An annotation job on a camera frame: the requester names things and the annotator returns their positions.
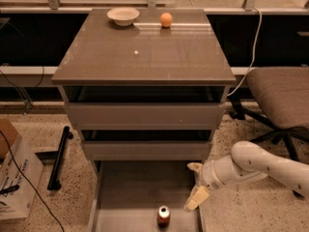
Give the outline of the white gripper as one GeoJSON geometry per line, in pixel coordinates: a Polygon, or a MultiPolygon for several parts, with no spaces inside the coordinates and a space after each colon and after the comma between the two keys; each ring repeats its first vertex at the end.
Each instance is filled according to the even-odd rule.
{"type": "Polygon", "coordinates": [[[220,189],[232,181],[232,162],[229,159],[211,160],[204,164],[190,162],[187,167],[196,174],[196,184],[187,198],[184,209],[194,211],[209,196],[210,190],[220,189]]]}

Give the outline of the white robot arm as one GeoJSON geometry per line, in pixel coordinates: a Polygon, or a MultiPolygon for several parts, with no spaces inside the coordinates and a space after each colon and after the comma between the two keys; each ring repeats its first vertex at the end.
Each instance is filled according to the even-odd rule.
{"type": "Polygon", "coordinates": [[[195,172],[195,186],[183,207],[187,212],[202,204],[212,190],[232,182],[258,181],[267,176],[309,197],[308,164],[275,156],[249,141],[236,143],[231,153],[221,159],[191,162],[187,167],[195,172]]]}

